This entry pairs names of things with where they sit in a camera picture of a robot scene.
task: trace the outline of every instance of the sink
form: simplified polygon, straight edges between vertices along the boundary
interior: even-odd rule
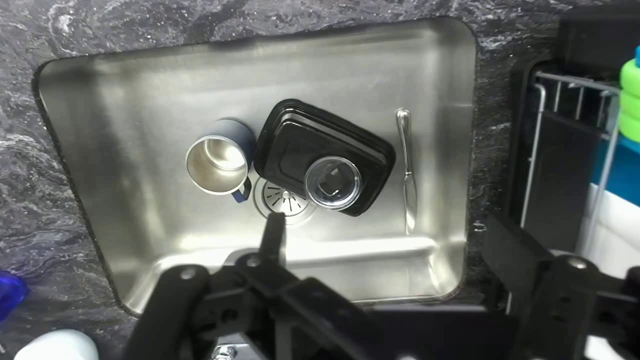
[[[215,272],[257,248],[271,211],[287,214],[286,266],[299,277],[355,302],[427,301],[445,298],[463,273],[475,58],[472,32],[443,17],[54,60],[35,88],[116,296],[133,313],[165,269]],[[240,204],[191,182],[186,151],[215,120],[238,119],[257,137],[288,98],[395,147],[392,175],[364,214],[280,202],[253,170]],[[400,107],[413,120],[410,236]]]

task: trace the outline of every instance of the butter knife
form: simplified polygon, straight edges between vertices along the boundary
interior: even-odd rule
[[[418,191],[413,178],[413,161],[411,147],[411,113],[400,108],[396,111],[396,121],[404,155],[404,230],[407,235],[413,232],[415,217],[418,212]]]

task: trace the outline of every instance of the countertop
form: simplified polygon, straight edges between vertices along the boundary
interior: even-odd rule
[[[51,329],[89,334],[117,359],[135,324],[120,309],[31,92],[47,60],[253,35],[452,16],[478,42],[469,236],[464,285],[451,300],[477,304],[488,208],[504,187],[508,77],[518,58],[548,51],[558,14],[590,0],[19,0],[0,4],[0,269],[31,293],[0,325],[0,359]]]

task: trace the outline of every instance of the sink drain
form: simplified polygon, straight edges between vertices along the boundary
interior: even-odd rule
[[[262,178],[256,182],[253,199],[265,217],[270,213],[284,213],[287,225],[306,220],[316,208],[299,195]]]

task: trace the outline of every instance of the stainless steel mug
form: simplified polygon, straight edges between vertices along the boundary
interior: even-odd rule
[[[221,119],[187,151],[187,171],[203,191],[231,194],[242,202],[251,193],[248,174],[254,151],[255,136],[251,130],[236,120]]]

